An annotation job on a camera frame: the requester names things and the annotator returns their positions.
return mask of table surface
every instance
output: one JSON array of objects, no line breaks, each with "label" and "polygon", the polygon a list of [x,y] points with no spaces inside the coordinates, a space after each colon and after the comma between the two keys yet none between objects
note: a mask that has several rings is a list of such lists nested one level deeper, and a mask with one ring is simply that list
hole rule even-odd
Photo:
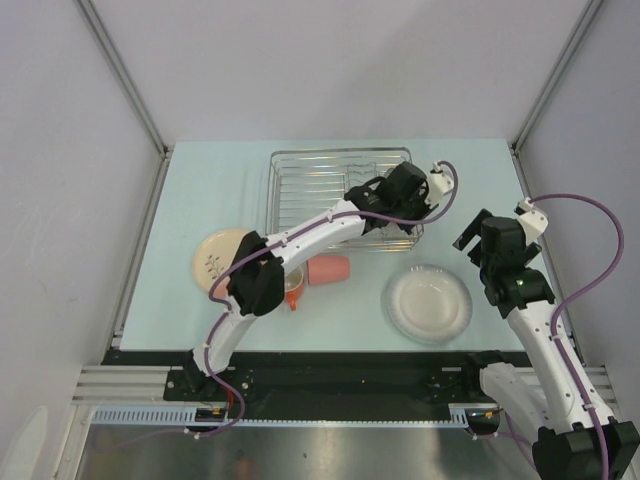
[{"label": "table surface", "polygon": [[[285,149],[407,147],[428,169],[448,160],[460,190],[442,220],[425,227],[410,252],[350,253],[345,282],[308,287],[298,311],[281,305],[259,318],[242,339],[244,351],[450,351],[522,350],[491,307],[478,269],[451,244],[481,208],[513,216],[522,191],[507,143],[501,139],[178,143],[153,222],[131,300],[122,350],[188,350],[201,344],[222,311],[191,274],[191,258],[212,233],[233,227],[262,231],[271,153]],[[442,266],[467,286],[473,302],[469,327],[446,345],[423,345],[386,318],[383,296],[390,279],[416,264]],[[532,265],[546,274],[541,259]]]}]

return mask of dish rack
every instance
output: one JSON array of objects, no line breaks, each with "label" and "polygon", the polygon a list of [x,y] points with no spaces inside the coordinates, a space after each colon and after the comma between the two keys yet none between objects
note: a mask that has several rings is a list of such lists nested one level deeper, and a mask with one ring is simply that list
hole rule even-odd
[{"label": "dish rack", "polygon": [[[269,169],[267,235],[295,227],[328,210],[350,188],[384,176],[402,162],[413,163],[411,152],[404,147],[274,152]],[[413,248],[423,231],[419,225],[407,234],[389,224],[328,250],[403,252]]]}]

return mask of clear plate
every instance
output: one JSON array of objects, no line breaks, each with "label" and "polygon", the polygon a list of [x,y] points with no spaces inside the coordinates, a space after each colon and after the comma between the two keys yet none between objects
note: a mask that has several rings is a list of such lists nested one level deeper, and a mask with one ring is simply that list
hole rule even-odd
[{"label": "clear plate", "polygon": [[416,265],[396,275],[387,287],[386,305],[400,331],[431,345],[460,335],[473,313],[465,284],[436,265]]}]

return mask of plate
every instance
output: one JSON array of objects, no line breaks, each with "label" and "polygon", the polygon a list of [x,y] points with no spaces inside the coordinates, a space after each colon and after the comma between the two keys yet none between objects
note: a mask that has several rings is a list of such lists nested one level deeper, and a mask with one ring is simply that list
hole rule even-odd
[{"label": "plate", "polygon": [[244,228],[230,228],[214,233],[200,244],[193,254],[191,270],[202,290],[209,293],[213,282],[231,266],[238,246],[247,233],[249,230]]},{"label": "plate", "polygon": [[417,265],[393,278],[386,293],[391,321],[405,335],[426,344],[443,344],[471,321],[471,295],[453,273]]}]

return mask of small orange object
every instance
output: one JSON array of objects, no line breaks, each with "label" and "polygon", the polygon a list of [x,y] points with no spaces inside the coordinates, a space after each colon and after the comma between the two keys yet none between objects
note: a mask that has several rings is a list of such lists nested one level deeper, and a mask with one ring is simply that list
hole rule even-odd
[{"label": "small orange object", "polygon": [[284,291],[289,308],[295,312],[297,309],[296,302],[304,292],[304,270],[302,270],[302,267],[296,268],[287,275],[284,280]]}]

